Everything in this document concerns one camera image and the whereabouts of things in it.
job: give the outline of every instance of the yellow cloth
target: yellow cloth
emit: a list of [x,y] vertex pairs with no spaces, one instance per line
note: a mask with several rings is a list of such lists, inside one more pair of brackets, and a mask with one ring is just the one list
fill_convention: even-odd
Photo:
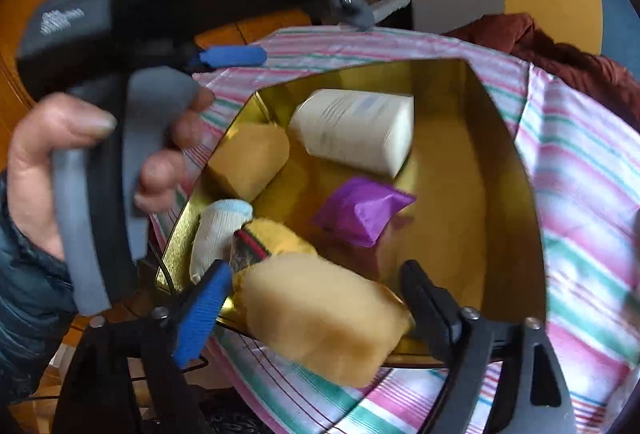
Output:
[[255,218],[234,234],[229,265],[237,273],[281,252],[315,254],[316,249],[284,224]]

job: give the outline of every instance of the blue puffer jacket sleeve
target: blue puffer jacket sleeve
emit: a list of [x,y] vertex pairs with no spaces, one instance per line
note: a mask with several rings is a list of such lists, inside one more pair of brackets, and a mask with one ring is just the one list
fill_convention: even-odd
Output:
[[18,230],[0,176],[0,406],[38,388],[76,315],[66,266]]

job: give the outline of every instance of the white sock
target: white sock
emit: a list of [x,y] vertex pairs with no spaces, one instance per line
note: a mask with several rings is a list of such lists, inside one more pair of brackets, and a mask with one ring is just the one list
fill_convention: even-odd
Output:
[[215,259],[228,261],[234,232],[254,216],[254,208],[246,201],[216,201],[200,215],[200,225],[193,241],[189,275],[194,284]]

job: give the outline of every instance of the open tin box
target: open tin box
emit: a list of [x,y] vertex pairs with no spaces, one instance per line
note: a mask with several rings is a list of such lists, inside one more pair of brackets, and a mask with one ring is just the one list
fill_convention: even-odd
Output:
[[[500,114],[471,67],[461,59],[384,62],[264,88],[247,101],[221,142],[244,122],[287,128],[296,107],[321,88],[414,97],[412,149],[392,182],[414,194],[417,201],[398,214],[398,222],[392,221],[383,234],[376,252],[377,273],[363,274],[398,292],[398,267],[413,258],[434,284],[488,319],[544,319],[544,263],[532,189]],[[348,266],[348,255],[332,248],[312,225],[311,217],[347,179],[375,176],[309,156],[291,133],[289,140],[289,161],[253,201],[254,214],[286,224],[320,255],[354,268]],[[226,197],[205,168],[163,256],[178,292],[190,284],[191,245],[201,211]],[[166,288],[161,272],[156,284]],[[231,299],[226,300],[218,323],[249,335]],[[386,365],[437,367],[442,363],[408,333]]]

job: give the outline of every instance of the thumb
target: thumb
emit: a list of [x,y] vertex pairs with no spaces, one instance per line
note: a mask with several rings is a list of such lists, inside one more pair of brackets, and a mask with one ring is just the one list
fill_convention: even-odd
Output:
[[57,148],[91,146],[115,129],[115,117],[84,100],[55,93],[40,101],[14,131],[10,156],[23,165],[49,160]]

